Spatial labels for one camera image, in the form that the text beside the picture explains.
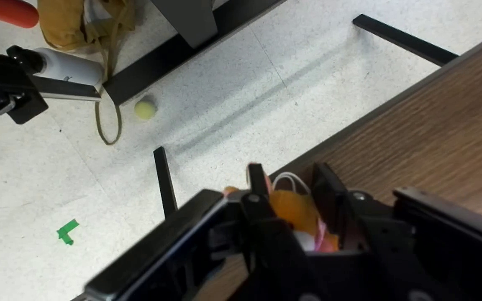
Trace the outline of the green tape mark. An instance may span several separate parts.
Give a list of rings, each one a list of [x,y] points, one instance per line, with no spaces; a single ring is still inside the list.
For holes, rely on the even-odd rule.
[[[69,233],[78,227],[78,225],[78,221],[76,219],[72,219],[56,231],[58,238],[62,240],[64,244],[72,246],[74,244],[74,240],[70,237]]]

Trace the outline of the black clamp mount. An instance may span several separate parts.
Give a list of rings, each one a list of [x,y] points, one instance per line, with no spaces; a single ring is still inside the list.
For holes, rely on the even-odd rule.
[[[94,86],[35,76],[22,60],[0,54],[0,116],[23,125],[48,110],[45,98],[101,101]]]

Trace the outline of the black table base with grey leg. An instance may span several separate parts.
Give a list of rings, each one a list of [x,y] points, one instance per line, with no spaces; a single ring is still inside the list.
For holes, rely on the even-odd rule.
[[[212,49],[286,0],[151,0],[176,36],[112,76],[103,86],[116,105],[145,91],[170,72]]]

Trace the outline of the yellow tennis ball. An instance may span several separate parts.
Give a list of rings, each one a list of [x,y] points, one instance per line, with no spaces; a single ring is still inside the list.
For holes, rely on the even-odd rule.
[[[136,101],[134,113],[141,120],[152,119],[157,113],[157,107],[153,97],[147,95],[139,101]]]

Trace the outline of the thin black table leg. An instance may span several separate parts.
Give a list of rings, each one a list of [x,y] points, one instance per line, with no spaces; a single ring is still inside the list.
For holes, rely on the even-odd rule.
[[[163,213],[168,218],[178,210],[172,177],[168,165],[166,149],[163,146],[153,151],[159,192],[161,194]]]

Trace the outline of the black floor bar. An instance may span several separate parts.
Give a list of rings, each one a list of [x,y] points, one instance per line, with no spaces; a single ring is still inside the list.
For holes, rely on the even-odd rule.
[[[373,19],[367,15],[358,15],[352,23],[385,41],[413,53],[437,66],[444,66],[459,57],[448,50],[431,44],[425,40],[412,36],[400,29]]]

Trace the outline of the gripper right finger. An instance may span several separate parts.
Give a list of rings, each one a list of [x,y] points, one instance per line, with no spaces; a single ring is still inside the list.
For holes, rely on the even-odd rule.
[[[316,208],[340,249],[367,259],[371,299],[482,301],[482,215],[410,186],[393,195],[383,204],[313,166]]]

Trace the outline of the white cylindrical bottle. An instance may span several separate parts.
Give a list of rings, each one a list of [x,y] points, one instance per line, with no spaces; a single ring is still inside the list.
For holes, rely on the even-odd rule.
[[[48,48],[34,49],[43,59],[39,77],[96,86],[103,80],[104,68],[96,61]]]

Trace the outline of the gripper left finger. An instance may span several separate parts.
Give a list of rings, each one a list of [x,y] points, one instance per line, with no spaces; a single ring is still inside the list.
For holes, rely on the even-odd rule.
[[[190,301],[241,253],[249,273],[238,291],[249,301],[300,301],[307,257],[290,227],[270,206],[260,164],[250,188],[201,190],[84,287],[83,301]]]

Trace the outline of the orange plush toy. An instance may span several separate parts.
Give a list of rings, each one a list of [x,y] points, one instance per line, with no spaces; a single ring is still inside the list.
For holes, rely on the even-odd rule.
[[[316,209],[308,185],[296,174],[283,172],[273,181],[265,175],[269,202],[275,214],[287,222],[306,252],[336,252],[339,236],[331,234]]]

